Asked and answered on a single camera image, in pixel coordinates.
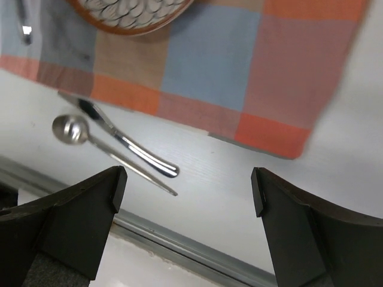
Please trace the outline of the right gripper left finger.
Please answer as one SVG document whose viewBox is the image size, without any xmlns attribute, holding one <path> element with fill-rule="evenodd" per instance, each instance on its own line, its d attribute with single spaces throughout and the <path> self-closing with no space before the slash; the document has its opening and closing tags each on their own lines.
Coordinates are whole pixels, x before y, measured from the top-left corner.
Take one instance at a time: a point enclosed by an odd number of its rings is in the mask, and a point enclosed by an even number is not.
<svg viewBox="0 0 383 287">
<path fill-rule="evenodd" d="M 1 285 L 88 286 L 126 182 L 125 169 L 114 166 L 25 204 L 2 184 Z"/>
</svg>

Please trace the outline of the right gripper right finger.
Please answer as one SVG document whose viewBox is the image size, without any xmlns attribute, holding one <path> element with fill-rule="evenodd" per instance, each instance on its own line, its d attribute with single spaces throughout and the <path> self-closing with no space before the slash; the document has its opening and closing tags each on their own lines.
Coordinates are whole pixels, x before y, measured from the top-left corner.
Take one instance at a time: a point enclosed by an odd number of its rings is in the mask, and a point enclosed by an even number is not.
<svg viewBox="0 0 383 287">
<path fill-rule="evenodd" d="M 251 174 L 278 286 L 382 286 L 382 219 L 338 206 L 271 171 Z"/>
</svg>

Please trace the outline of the orange checked cloth placemat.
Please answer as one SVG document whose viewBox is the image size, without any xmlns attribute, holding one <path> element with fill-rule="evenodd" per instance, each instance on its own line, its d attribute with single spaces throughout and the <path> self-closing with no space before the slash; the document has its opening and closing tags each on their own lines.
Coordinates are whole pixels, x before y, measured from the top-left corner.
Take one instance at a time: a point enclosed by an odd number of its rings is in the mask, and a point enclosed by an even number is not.
<svg viewBox="0 0 383 287">
<path fill-rule="evenodd" d="M 137 1 L 1 2 L 1 68 L 40 84 L 295 159 L 340 82 L 368 1 L 194 1 L 146 35 L 92 16 Z"/>
</svg>

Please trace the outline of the silver fork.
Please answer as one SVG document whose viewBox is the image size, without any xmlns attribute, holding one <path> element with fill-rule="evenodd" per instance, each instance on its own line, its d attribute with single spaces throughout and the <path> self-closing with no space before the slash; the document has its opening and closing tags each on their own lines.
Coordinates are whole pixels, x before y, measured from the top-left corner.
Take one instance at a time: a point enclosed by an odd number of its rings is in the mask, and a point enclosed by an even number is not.
<svg viewBox="0 0 383 287">
<path fill-rule="evenodd" d="M 16 17 L 19 35 L 24 45 L 32 44 L 32 25 L 29 19 L 28 9 L 23 0 L 16 0 Z"/>
</svg>

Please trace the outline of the floral patterned ceramic plate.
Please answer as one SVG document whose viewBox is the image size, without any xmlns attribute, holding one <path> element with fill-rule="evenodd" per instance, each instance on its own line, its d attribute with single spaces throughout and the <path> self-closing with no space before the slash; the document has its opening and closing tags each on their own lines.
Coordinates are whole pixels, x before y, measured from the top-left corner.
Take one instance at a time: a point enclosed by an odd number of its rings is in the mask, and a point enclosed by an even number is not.
<svg viewBox="0 0 383 287">
<path fill-rule="evenodd" d="M 193 1 L 68 1 L 88 23 L 116 35 L 140 36 L 179 17 Z"/>
</svg>

